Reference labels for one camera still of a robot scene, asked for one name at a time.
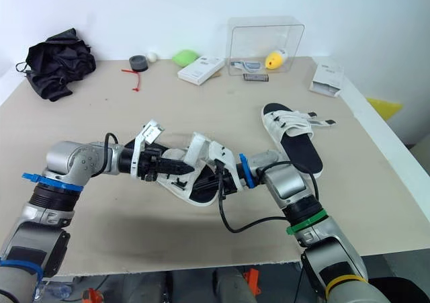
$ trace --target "silver metal arm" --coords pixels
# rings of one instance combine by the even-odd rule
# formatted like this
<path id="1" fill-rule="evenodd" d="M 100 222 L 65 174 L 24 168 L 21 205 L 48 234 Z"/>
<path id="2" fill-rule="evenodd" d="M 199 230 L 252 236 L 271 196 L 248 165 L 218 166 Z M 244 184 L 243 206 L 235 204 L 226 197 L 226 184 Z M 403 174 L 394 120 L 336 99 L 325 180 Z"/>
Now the silver metal arm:
<path id="1" fill-rule="evenodd" d="M 284 160 L 278 152 L 267 151 L 248 159 L 249 169 L 258 178 L 259 169 Z M 288 234 L 306 248 L 301 258 L 317 294 L 330 303 L 389 303 L 369 285 L 363 260 L 293 165 L 266 170 L 263 182 L 291 224 Z"/>
<path id="2" fill-rule="evenodd" d="M 119 174 L 123 148 L 109 145 L 104 173 Z M 60 268 L 70 239 L 63 228 L 75 213 L 77 190 L 103 165 L 103 144 L 60 142 L 46 160 L 42 176 L 26 175 L 38 184 L 1 249 L 0 303 L 31 302 L 41 277 L 52 277 Z"/>

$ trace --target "green sponge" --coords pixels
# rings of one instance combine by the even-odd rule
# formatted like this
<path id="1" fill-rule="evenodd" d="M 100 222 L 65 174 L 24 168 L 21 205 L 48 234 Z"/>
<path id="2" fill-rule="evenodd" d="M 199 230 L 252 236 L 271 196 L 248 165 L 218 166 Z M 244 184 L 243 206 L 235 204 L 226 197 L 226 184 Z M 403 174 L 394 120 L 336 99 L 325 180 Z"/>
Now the green sponge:
<path id="1" fill-rule="evenodd" d="M 172 60 L 178 66 L 186 67 L 190 63 L 192 63 L 199 56 L 197 53 L 191 50 L 182 50 L 178 52 L 175 56 L 173 56 Z"/>

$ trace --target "green ring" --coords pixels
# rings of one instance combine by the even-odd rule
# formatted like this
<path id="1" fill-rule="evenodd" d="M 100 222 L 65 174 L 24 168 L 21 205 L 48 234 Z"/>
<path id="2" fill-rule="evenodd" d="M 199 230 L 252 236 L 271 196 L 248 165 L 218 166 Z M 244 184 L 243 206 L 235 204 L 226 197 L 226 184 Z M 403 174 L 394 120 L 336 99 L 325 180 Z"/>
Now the green ring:
<path id="1" fill-rule="evenodd" d="M 305 229 L 308 226 L 312 226 L 315 222 L 320 220 L 321 218 L 324 218 L 327 213 L 324 209 L 322 209 L 320 212 L 317 212 L 309 219 L 306 219 L 305 221 L 302 221 L 299 224 L 295 224 L 294 226 L 290 226 L 287 228 L 287 234 L 295 234 L 299 230 Z"/>

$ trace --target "table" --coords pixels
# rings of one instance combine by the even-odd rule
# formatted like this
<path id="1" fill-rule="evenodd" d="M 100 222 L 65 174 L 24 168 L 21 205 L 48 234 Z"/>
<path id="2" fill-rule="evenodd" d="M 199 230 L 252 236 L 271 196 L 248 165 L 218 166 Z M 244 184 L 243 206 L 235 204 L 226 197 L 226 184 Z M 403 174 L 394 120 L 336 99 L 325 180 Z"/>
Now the table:
<path id="1" fill-rule="evenodd" d="M 122 73 L 127 61 L 101 61 L 70 97 L 40 99 L 24 81 L 0 107 L 0 238 L 5 238 L 34 185 L 21 179 L 39 173 L 59 140 L 93 142 L 106 132 L 127 143 L 154 118 L 166 131 L 159 142 L 185 146 L 201 132 L 234 154 L 275 148 L 260 118 L 261 108 L 280 102 L 315 111 L 337 125 L 315 128 L 313 143 L 325 165 L 320 200 L 360 255 L 430 247 L 430 224 L 390 163 L 342 99 L 307 90 L 315 64 L 297 58 L 289 73 L 268 83 L 222 76 L 197 87 L 177 78 L 171 61 L 142 74 Z M 233 226 L 281 214 L 264 187 L 228 196 L 224 208 Z M 190 206 L 156 183 L 129 175 L 92 179 L 68 227 L 68 253 L 59 275 L 95 275 L 209 266 L 296 261 L 301 248 L 286 223 L 266 222 L 230 234 L 217 206 Z"/>

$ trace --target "orange clip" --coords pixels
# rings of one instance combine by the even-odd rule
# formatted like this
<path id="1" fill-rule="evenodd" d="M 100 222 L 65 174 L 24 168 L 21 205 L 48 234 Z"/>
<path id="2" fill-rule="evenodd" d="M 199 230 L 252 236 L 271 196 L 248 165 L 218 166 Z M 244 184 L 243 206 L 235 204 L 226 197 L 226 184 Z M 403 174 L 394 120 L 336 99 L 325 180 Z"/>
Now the orange clip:
<path id="1" fill-rule="evenodd" d="M 82 303 L 103 303 L 103 295 L 100 291 L 89 288 L 82 293 Z"/>
<path id="2" fill-rule="evenodd" d="M 251 268 L 248 272 L 243 274 L 243 277 L 248 282 L 251 293 L 256 296 L 261 294 L 261 290 L 258 287 L 258 275 L 260 272 L 257 269 Z"/>

